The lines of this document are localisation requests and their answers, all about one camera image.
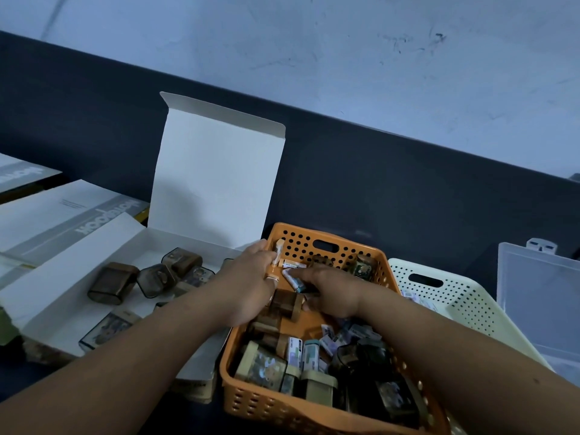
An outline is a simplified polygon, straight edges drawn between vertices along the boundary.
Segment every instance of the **person's right hand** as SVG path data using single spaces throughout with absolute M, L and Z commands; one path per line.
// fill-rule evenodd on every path
M 314 284 L 320 296 L 312 296 L 305 310 L 321 311 L 334 317 L 359 315 L 360 299 L 373 284 L 333 267 L 315 264 L 307 269 L 292 269 L 290 275 Z

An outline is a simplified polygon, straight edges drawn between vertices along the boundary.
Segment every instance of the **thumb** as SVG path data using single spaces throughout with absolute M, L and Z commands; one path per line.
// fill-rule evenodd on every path
M 306 302 L 302 304 L 302 309 L 304 311 L 320 311 L 320 296 L 312 296 Z

